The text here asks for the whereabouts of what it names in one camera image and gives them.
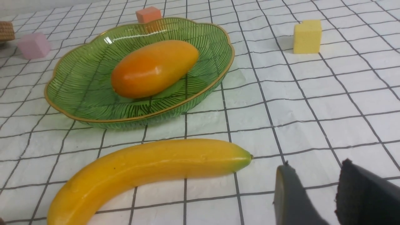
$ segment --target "pink foam cube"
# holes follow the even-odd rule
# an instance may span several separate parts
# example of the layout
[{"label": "pink foam cube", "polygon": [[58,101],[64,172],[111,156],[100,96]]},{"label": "pink foam cube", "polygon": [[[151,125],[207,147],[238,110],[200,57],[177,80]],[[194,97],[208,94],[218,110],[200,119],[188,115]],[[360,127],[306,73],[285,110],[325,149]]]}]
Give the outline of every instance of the pink foam cube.
[{"label": "pink foam cube", "polygon": [[41,32],[23,36],[17,46],[26,59],[43,58],[51,49],[50,42]]}]

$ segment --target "black grid line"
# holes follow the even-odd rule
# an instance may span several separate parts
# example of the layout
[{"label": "black grid line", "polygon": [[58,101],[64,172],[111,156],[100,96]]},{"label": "black grid line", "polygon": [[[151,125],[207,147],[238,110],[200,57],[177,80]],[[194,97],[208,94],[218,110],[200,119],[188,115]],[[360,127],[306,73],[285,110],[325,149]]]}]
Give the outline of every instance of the black grid line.
[{"label": "black grid line", "polygon": [[[185,7],[185,18],[188,18],[188,0],[186,0]],[[188,76],[185,76],[185,99],[188,99]],[[185,118],[185,134],[184,139],[188,138],[188,113],[184,113]],[[187,224],[187,205],[188,205],[188,179],[183,180],[183,225]]]},{"label": "black grid line", "polygon": [[[25,103],[25,101],[28,99],[28,97],[29,97],[29,94],[26,96],[26,98],[25,98],[24,101],[21,103],[21,105],[11,114],[11,116],[14,115],[14,114],[22,107],[22,105]],[[7,121],[9,120],[9,118],[7,118],[7,119],[4,121],[4,123],[0,126],[0,129],[3,127],[3,125],[4,125],[5,123],[7,123]],[[29,146],[29,143],[30,143],[30,138],[31,138],[31,136],[32,136],[32,133],[33,133],[33,131],[35,130],[35,128],[39,125],[41,119],[38,120],[38,122],[36,123],[36,125],[32,128],[32,130],[31,130],[31,132],[30,132],[30,134],[29,134],[29,139],[28,139],[27,145],[26,145],[24,151],[22,152],[22,154],[21,154],[21,156],[20,156],[20,158],[19,158],[19,161],[17,161],[15,167],[13,168],[13,170],[11,171],[10,175],[8,176],[6,182],[4,183],[3,188],[7,186],[8,181],[10,180],[10,178],[12,177],[12,175],[14,174],[14,171],[17,169],[17,167],[18,167],[18,165],[19,165],[19,162],[20,162],[20,159],[22,158],[22,156],[25,154],[26,150],[28,149],[28,146]]]},{"label": "black grid line", "polygon": [[[293,81],[270,81],[270,82],[293,82]],[[391,88],[398,88],[400,87],[400,85],[396,85],[396,86],[391,86]],[[226,88],[224,90],[233,90],[236,88]],[[277,101],[277,100],[290,100],[290,101],[298,101],[298,100],[310,100],[310,99],[315,99],[315,98],[326,98],[326,97],[332,97],[332,96],[340,96],[340,95],[345,95],[345,94],[354,94],[354,93],[362,93],[362,92],[371,92],[371,91],[377,91],[377,90],[387,90],[388,87],[384,87],[384,88],[374,88],[374,89],[369,89],[369,90],[359,90],[359,91],[353,91],[353,92],[343,92],[343,93],[337,93],[337,94],[328,94],[328,95],[321,95],[321,96],[313,96],[313,97],[306,97],[306,98],[274,98],[274,99],[270,99],[270,100],[266,100],[266,101],[262,101],[259,103],[254,103],[254,104],[250,104],[247,106],[240,106],[240,107],[232,107],[232,108],[227,108],[226,110],[235,110],[235,109],[241,109],[241,108],[249,108],[252,106],[256,106],[259,104],[264,104],[264,103],[268,103],[268,102],[272,102],[272,101]],[[224,111],[222,110],[206,110],[206,111],[197,111],[197,112],[187,112],[188,115],[192,115],[192,114],[201,114],[201,113],[208,113],[208,112],[221,112]],[[384,115],[384,114],[390,114],[390,113],[397,113],[398,111],[389,111],[389,112],[379,112],[379,113],[371,113],[371,114],[364,114],[364,116],[372,116],[372,115]],[[22,116],[16,116],[16,117],[28,117],[28,116],[41,116],[41,115],[22,115]],[[348,117],[339,117],[339,118],[332,118],[332,119],[320,119],[319,121],[334,121],[334,120],[340,120],[340,119],[347,119],[347,118],[356,118],[356,117],[361,117],[362,115],[358,115],[358,116],[348,116]],[[315,122],[314,120],[310,120],[310,121],[294,121],[294,123],[306,123],[306,122]],[[72,130],[79,130],[79,129],[91,129],[90,127],[85,127],[85,128],[74,128]],[[32,133],[38,133],[38,132],[46,132],[46,131],[67,131],[68,129],[48,129],[48,130],[40,130],[40,131],[32,131]],[[16,135],[9,135],[9,136],[2,136],[0,137],[0,139],[5,139],[5,138],[10,138],[10,137],[16,137],[16,136],[21,136],[21,135],[25,135],[28,134],[30,132],[25,132],[25,133],[21,133],[21,134],[16,134]]]},{"label": "black grid line", "polygon": [[390,46],[392,48],[392,50],[395,50],[397,53],[400,53],[397,49],[393,48],[393,46],[386,41],[386,39],[384,39],[376,30],[374,30],[370,24],[366,23],[365,20],[363,18],[361,18],[361,16],[359,14],[357,14],[354,10],[352,10],[349,6],[346,6],[346,8],[350,11],[352,11],[365,25],[367,25],[375,34],[377,34],[388,46]]},{"label": "black grid line", "polygon": [[[172,8],[167,8],[167,9],[174,9],[174,8],[180,8],[181,6],[179,6],[179,7],[172,7]],[[345,8],[346,6],[337,6],[337,7],[333,7],[333,8],[329,8],[329,9],[336,9],[336,8]],[[205,12],[205,11],[208,11],[208,9],[207,10],[196,10],[196,11],[191,11],[191,12]],[[244,11],[238,11],[238,12],[251,12],[251,11],[259,11],[259,9],[254,9],[254,10],[244,10]],[[308,11],[304,11],[304,12],[301,12],[301,13],[305,13],[305,12],[318,12],[318,10],[308,10]],[[358,13],[358,15],[360,15],[360,14],[367,14],[367,13],[373,13],[373,12],[381,12],[381,11],[371,11],[371,12],[361,12],[361,13]],[[93,15],[93,14],[98,14],[99,12],[95,12],[95,13],[89,13],[89,14],[84,14],[84,16],[86,16],[86,15]],[[228,14],[231,14],[231,13],[234,13],[234,12],[228,12],[228,13],[223,13],[223,14],[216,14],[216,15],[214,15],[214,16],[223,16],[223,15],[228,15]],[[124,15],[120,15],[120,16],[111,16],[111,17],[107,17],[107,18],[115,18],[115,17],[121,17],[121,16],[129,16],[129,15],[135,15],[135,13],[132,13],[132,14],[124,14]],[[169,16],[178,16],[178,15],[180,15],[180,14],[171,14],[171,15],[169,15]],[[290,13],[284,13],[284,14],[275,14],[274,16],[289,16],[289,15],[291,15]],[[333,19],[333,18],[341,18],[341,17],[347,17],[347,16],[349,16],[349,15],[345,15],[345,16],[335,16],[335,17],[332,17],[332,18],[329,18],[329,19]],[[241,22],[247,22],[247,21],[250,21],[250,20],[253,20],[253,19],[255,19],[255,18],[259,18],[259,17],[263,17],[263,16],[256,16],[256,17],[253,17],[253,18],[250,18],[250,19],[247,19],[247,20],[242,20]],[[272,25],[282,25],[282,24],[286,24],[286,23],[293,23],[294,21],[292,21],[292,22],[283,22],[283,23],[279,23],[279,24],[272,24]],[[224,24],[219,24],[220,26],[221,25],[227,25],[227,24],[234,24],[234,23],[236,23],[236,22],[227,22],[227,23],[224,23]],[[56,28],[57,26],[50,26],[50,27],[45,27],[45,28]]]},{"label": "black grid line", "polygon": [[[390,112],[364,114],[363,116],[367,117],[367,116],[375,116],[375,115],[386,115],[386,114],[391,114],[391,113],[400,113],[400,110],[390,111]],[[354,116],[346,116],[346,117],[333,118],[333,119],[320,119],[319,121],[321,121],[321,122],[323,122],[323,121],[338,121],[338,120],[349,119],[349,118],[360,118],[360,117],[363,117],[363,116],[362,115],[354,115]],[[240,130],[236,130],[236,131],[229,131],[229,133],[237,133],[237,132],[245,132],[245,131],[257,131],[257,130],[264,130],[264,129],[273,129],[273,128],[278,128],[278,127],[285,127],[285,126],[292,125],[292,124],[295,124],[295,123],[314,123],[314,122],[316,122],[316,120],[291,121],[291,122],[288,122],[288,123],[285,123],[285,124],[281,124],[281,125],[276,125],[276,126],[259,127],[259,128],[254,128],[254,129],[240,129]],[[200,135],[198,135],[198,134],[196,134],[196,135],[186,135],[186,137],[196,137],[196,136],[201,136],[201,135],[214,135],[214,134],[228,134],[228,132],[227,131],[220,131],[220,132],[214,132],[214,133],[204,133],[204,134],[200,134]],[[165,140],[176,139],[176,138],[179,138],[179,139],[180,138],[185,138],[185,136],[170,137],[170,138],[166,138]],[[146,141],[134,141],[134,142],[128,142],[128,143],[120,143],[120,144],[116,144],[116,145],[102,146],[101,149],[107,149],[107,148],[110,148],[110,147],[117,147],[117,146],[121,146],[121,145],[129,145],[129,144],[130,145],[134,145],[134,144],[148,143],[148,142],[153,142],[153,141],[157,141],[157,140],[146,140]],[[388,141],[388,142],[372,142],[372,143],[373,144],[376,144],[376,143],[388,144],[388,143],[392,143],[392,142]],[[332,147],[332,149],[341,149],[341,148],[342,147]],[[83,152],[83,151],[92,151],[92,150],[98,150],[98,149],[99,148],[82,149],[82,150],[77,150],[77,151],[68,151],[68,152],[62,152],[61,155],[78,153],[78,152]],[[293,153],[290,153],[290,154],[297,154],[297,153],[300,153],[300,152],[301,151],[296,151],[296,152],[293,152]],[[29,160],[29,159],[38,159],[38,158],[55,156],[55,155],[58,155],[58,154],[49,154],[49,155],[26,157],[26,158],[22,158],[21,157],[19,159],[0,160],[0,163],[1,162],[8,162],[8,161],[22,161],[22,160]]]},{"label": "black grid line", "polygon": [[[144,2],[143,9],[146,8],[146,4],[147,4],[147,0]],[[147,135],[147,129],[148,129],[148,125],[146,125],[146,126],[144,127],[143,138],[142,138],[142,141],[140,142],[140,144],[143,144],[143,143],[145,142],[146,135]],[[137,192],[138,192],[138,187],[135,187],[135,188],[134,188],[134,191],[133,191],[133,196],[132,196],[132,206],[131,206],[131,209],[130,209],[130,215],[129,215],[129,223],[128,223],[128,225],[132,225],[132,224],[133,224],[133,212],[134,212],[134,210],[135,210],[135,203],[136,203],[136,194],[137,194]]]},{"label": "black grid line", "polygon": [[[136,143],[132,143],[132,144],[142,144],[142,143],[148,143],[150,141],[140,141],[140,142],[136,142]],[[393,144],[393,143],[400,143],[400,139],[399,140],[394,140],[394,141],[386,141],[383,142],[384,144]],[[334,150],[339,150],[339,149],[353,149],[353,148],[357,148],[357,147],[365,147],[365,146],[373,146],[373,145],[381,145],[381,143],[379,142],[371,142],[371,143],[363,143],[363,144],[358,144],[358,145],[348,145],[348,146],[343,146],[343,147],[333,147]],[[95,151],[97,149],[86,149],[84,151]],[[310,149],[305,149],[302,151],[297,151],[297,152],[291,152],[291,153],[283,153],[283,156],[289,156],[289,155],[298,155],[301,153],[306,153],[306,152],[310,152],[310,151],[329,151],[330,148],[310,148]],[[76,153],[76,152],[81,152],[81,151],[74,151],[74,152],[68,152],[68,153],[64,153],[64,154],[70,154],[70,153]],[[254,160],[257,159],[269,159],[269,158],[275,158],[275,157],[280,157],[280,154],[274,154],[274,155],[264,155],[264,156],[256,156],[254,157]],[[52,184],[59,184],[59,183],[66,183],[67,181],[53,181],[53,182],[46,182],[46,183],[39,183],[39,184],[29,184],[29,185],[20,185],[20,186],[15,186],[15,187],[5,187],[2,188],[0,190],[15,190],[15,189],[19,189],[19,188],[24,188],[24,187],[34,187],[34,186],[45,186],[45,185],[52,185]]]},{"label": "black grid line", "polygon": [[[103,15],[104,12],[106,11],[106,8],[108,7],[108,4],[107,4],[107,6],[104,8],[104,10],[103,10],[103,12],[102,12],[101,15]],[[92,31],[91,31],[91,33],[90,33],[89,36],[91,36],[91,35],[93,34],[94,29],[95,29],[95,28],[92,29]],[[62,88],[62,86],[63,86],[63,84],[64,84],[65,81],[66,81],[66,79],[64,79],[63,82],[61,83],[59,89],[57,90],[57,92],[56,92],[56,94],[55,94],[55,98],[58,96],[58,93],[59,93],[59,91],[61,90],[61,88]],[[77,110],[80,108],[80,106],[82,105],[82,102],[83,102],[84,99],[85,99],[86,93],[87,93],[87,91],[89,90],[90,84],[88,85],[88,87],[87,87],[87,89],[86,89],[86,92],[85,92],[85,95],[84,95],[84,97],[82,98],[82,100],[80,101],[80,103],[79,103],[79,105],[77,106],[77,108],[76,108],[75,111],[77,111]]]},{"label": "black grid line", "polygon": [[61,148],[60,148],[60,151],[59,151],[58,154],[57,154],[56,162],[54,163],[53,168],[52,168],[52,170],[51,170],[51,172],[50,172],[50,175],[49,175],[49,177],[47,178],[47,183],[46,183],[46,185],[44,186],[44,189],[43,189],[43,191],[42,191],[42,195],[40,196],[39,201],[38,201],[38,204],[36,205],[35,210],[33,211],[32,217],[31,217],[31,219],[30,219],[30,221],[29,221],[29,225],[32,225],[32,223],[33,223],[33,219],[35,218],[35,215],[36,215],[36,213],[37,213],[37,211],[38,211],[38,209],[39,209],[40,203],[42,202],[43,196],[44,196],[44,194],[46,193],[46,190],[47,190],[47,187],[48,187],[48,183],[50,182],[50,179],[51,179],[51,177],[52,177],[52,175],[53,175],[53,173],[54,173],[54,170],[55,170],[55,168],[56,168],[56,166],[57,166],[58,160],[60,159],[61,152],[62,152],[62,150],[63,150],[63,148],[64,148],[64,141],[65,141],[65,139],[67,138],[68,134],[71,132],[71,129],[74,127],[75,123],[76,123],[76,121],[73,121],[73,123],[72,123],[70,129],[67,131],[67,133],[65,134],[65,136],[64,136],[64,138],[63,138],[63,140],[62,140],[62,142],[61,142]]},{"label": "black grid line", "polygon": [[397,21],[400,21],[398,18],[396,18],[393,14],[389,13],[391,10],[396,10],[396,9],[391,9],[391,10],[386,10],[384,9],[377,1],[372,1],[374,2],[379,8],[381,8],[384,12],[388,13],[392,18],[394,18]]},{"label": "black grid line", "polygon": [[[371,23],[371,24],[383,24],[383,23],[388,23],[388,22],[390,22],[390,21],[385,21],[385,22],[377,22],[377,23]],[[285,22],[285,23],[281,23],[281,24],[279,24],[279,25],[282,25],[282,24],[288,24],[288,23],[294,23],[294,22]],[[345,28],[345,29],[350,29],[350,28],[355,28],[355,27],[360,27],[360,26],[365,26],[365,24],[361,24],[361,25],[355,25],[355,26],[350,26],[350,27],[348,27],[348,28]],[[262,28],[257,28],[257,29],[253,29],[253,30],[244,30],[245,32],[251,32],[251,31],[255,31],[255,30],[261,30],[261,29],[264,29],[264,28],[267,28],[267,27],[269,27],[269,26],[265,26],[265,27],[262,27]],[[325,30],[323,30],[323,31],[328,31],[328,30],[337,30],[336,28],[331,28],[331,29],[325,29]],[[57,34],[57,33],[63,33],[63,32],[68,32],[68,31],[61,31],[61,32],[52,32],[52,33],[50,33],[50,34],[48,34],[48,35],[51,35],[51,34]],[[385,34],[385,35],[377,35],[377,36],[371,36],[371,37],[364,37],[364,38],[358,38],[358,39],[354,39],[354,40],[351,40],[351,41],[357,41],[357,40],[363,40],[363,39],[369,39],[369,38],[376,38],[376,37],[384,37],[384,36],[391,36],[391,35],[396,35],[396,34],[399,34],[399,33],[393,33],[393,34]],[[75,38],[83,38],[83,37],[87,37],[87,35],[84,35],[84,36],[78,36],[78,37],[73,37],[72,39],[75,39]],[[282,36],[277,36],[277,38],[281,38],[281,37],[288,37],[288,35],[282,35]],[[266,38],[266,39],[259,39],[259,40],[247,40],[248,42],[258,42],[258,41],[263,41],[263,40],[272,40],[272,39],[274,39],[274,38]],[[236,41],[236,42],[233,42],[232,44],[237,44],[237,43],[240,43],[240,42],[243,42],[243,40],[240,40],[240,41]],[[335,43],[342,43],[342,42],[347,42],[346,40],[343,40],[343,41],[337,41],[337,42],[330,42],[330,43],[323,43],[323,44],[321,44],[321,45],[329,45],[329,44],[335,44]],[[75,45],[69,45],[69,46],[65,46],[65,47],[61,47],[61,49],[64,49],[64,48],[70,48],[70,47],[77,47],[77,46],[80,46],[80,45],[82,45],[82,44],[75,44]],[[43,59],[43,60],[37,60],[37,61],[35,61],[35,62],[43,62],[43,61],[47,61],[47,60],[45,60],[45,59]],[[2,67],[0,67],[0,68],[6,68],[6,67],[10,67],[10,66],[17,66],[17,65],[24,65],[24,64],[29,64],[29,63],[31,63],[31,62],[26,62],[26,63],[20,63],[20,64],[12,64],[12,65],[5,65],[7,62],[5,62],[4,63],[4,65],[2,66]]]},{"label": "black grid line", "polygon": [[[318,9],[318,6],[315,4],[315,2],[312,2],[315,7]],[[355,52],[359,53],[350,43],[348,43]],[[378,73],[374,70],[374,68],[369,64],[369,62],[363,58],[361,55],[359,55],[367,64],[368,66],[372,69],[372,72],[374,72],[374,74],[383,81],[383,79],[381,79],[381,77],[378,75]],[[332,74],[335,74],[332,70],[332,68],[329,67],[329,65],[326,63],[326,61],[324,60],[324,58],[322,57],[322,55],[320,54],[320,57],[323,59],[323,61],[325,62],[326,66],[331,70]],[[335,79],[340,83],[340,85],[343,87],[343,89],[345,90],[345,92],[347,92],[346,87],[343,85],[343,83],[335,76]],[[393,91],[393,89],[385,82],[385,84],[389,87],[389,90],[395,95],[395,97],[400,100],[400,98],[396,95],[396,93]],[[347,94],[347,97],[350,99],[350,101],[353,103],[353,105],[356,107],[356,109],[358,110],[358,112],[362,115],[363,119],[365,120],[365,122],[368,124],[369,128],[371,129],[372,133],[375,135],[375,137],[378,139],[379,143],[382,143],[381,138],[378,136],[378,134],[376,133],[376,131],[374,130],[374,128],[372,127],[371,123],[368,121],[368,119],[363,115],[363,113],[361,112],[360,108],[357,106],[357,104],[354,102],[353,98],[350,96],[350,94]],[[394,159],[394,157],[392,156],[392,154],[389,152],[389,150],[387,149],[387,147],[385,146],[385,144],[382,143],[382,147],[384,148],[385,152],[388,154],[389,158],[392,160],[392,162],[394,163],[394,165],[397,167],[397,169],[400,171],[400,166],[399,164],[396,162],[396,160]]]},{"label": "black grid line", "polygon": [[[384,177],[384,180],[387,181],[392,181],[392,180],[398,180],[400,177]],[[317,185],[317,186],[308,186],[305,187],[306,190],[312,190],[312,189],[320,189],[320,188],[327,188],[327,187],[334,187],[337,186],[338,182],[334,183],[329,183],[326,185]],[[241,193],[240,197],[242,196],[255,196],[255,195],[271,195],[274,194],[275,191],[263,191],[263,192],[254,192],[254,193]],[[198,198],[198,199],[190,199],[187,202],[188,203],[193,203],[193,202],[199,202],[199,201],[210,201],[210,200],[217,200],[217,199],[229,199],[229,198],[235,198],[236,195],[223,195],[223,196],[218,196],[218,197],[210,197],[210,198]],[[145,206],[139,206],[135,207],[134,209],[147,209],[147,208],[153,208],[153,207],[159,207],[159,206],[165,206],[165,205],[176,205],[176,204],[182,204],[183,201],[174,201],[174,202],[169,202],[169,203],[160,203],[160,204],[154,204],[154,205],[145,205]],[[121,212],[121,211],[129,211],[132,210],[131,208],[121,208],[121,209],[110,209],[110,210],[104,210],[104,211],[98,211],[96,214],[102,214],[102,213],[111,213],[111,212]],[[47,219],[46,217],[41,217],[41,218],[35,218],[33,221],[39,221],[39,220],[45,220]],[[20,220],[13,220],[13,221],[6,221],[7,224],[9,223],[19,223],[19,222],[28,222],[30,221],[29,219],[20,219]]]}]

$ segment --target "orange mango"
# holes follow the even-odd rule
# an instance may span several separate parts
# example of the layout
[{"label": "orange mango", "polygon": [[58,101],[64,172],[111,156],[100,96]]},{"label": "orange mango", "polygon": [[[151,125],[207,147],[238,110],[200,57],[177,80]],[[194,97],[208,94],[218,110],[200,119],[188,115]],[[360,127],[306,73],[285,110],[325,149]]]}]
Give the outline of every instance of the orange mango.
[{"label": "orange mango", "polygon": [[111,74],[113,90],[125,98],[145,98],[172,86],[196,64],[196,47],[180,40],[146,45],[124,57]]}]

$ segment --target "table surface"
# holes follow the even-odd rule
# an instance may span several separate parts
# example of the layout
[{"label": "table surface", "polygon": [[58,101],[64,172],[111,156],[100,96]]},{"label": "table surface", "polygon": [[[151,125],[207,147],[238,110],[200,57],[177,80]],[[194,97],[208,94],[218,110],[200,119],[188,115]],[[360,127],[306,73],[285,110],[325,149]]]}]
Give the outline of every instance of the table surface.
[{"label": "table surface", "polygon": [[[90,128],[43,96],[69,50],[155,6],[164,16],[223,27],[235,61],[220,88],[186,115],[134,131]],[[294,25],[322,21],[320,54],[294,55]],[[0,217],[44,225],[52,198],[80,168],[159,139],[232,141],[255,159],[237,174],[140,186],[90,225],[273,225],[277,166],[289,161],[318,212],[338,224],[335,194],[349,158],[400,185],[400,1],[111,0],[9,16],[17,40],[0,50]],[[43,32],[46,58],[25,60],[18,38]]]}]

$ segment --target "foam cube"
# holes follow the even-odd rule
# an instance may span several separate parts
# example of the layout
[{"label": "foam cube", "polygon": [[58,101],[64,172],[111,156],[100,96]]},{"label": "foam cube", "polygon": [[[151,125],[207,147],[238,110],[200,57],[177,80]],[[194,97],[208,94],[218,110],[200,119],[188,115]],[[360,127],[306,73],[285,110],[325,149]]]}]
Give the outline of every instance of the foam cube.
[{"label": "foam cube", "polygon": [[43,58],[51,49],[50,42],[41,32],[23,36],[17,46],[26,59]]},{"label": "foam cube", "polygon": [[156,7],[148,7],[142,10],[136,11],[136,17],[138,18],[139,23],[148,23],[153,20],[161,19],[161,11]]},{"label": "foam cube", "polygon": [[320,20],[305,20],[294,26],[293,53],[316,54],[320,52],[322,26]]}]

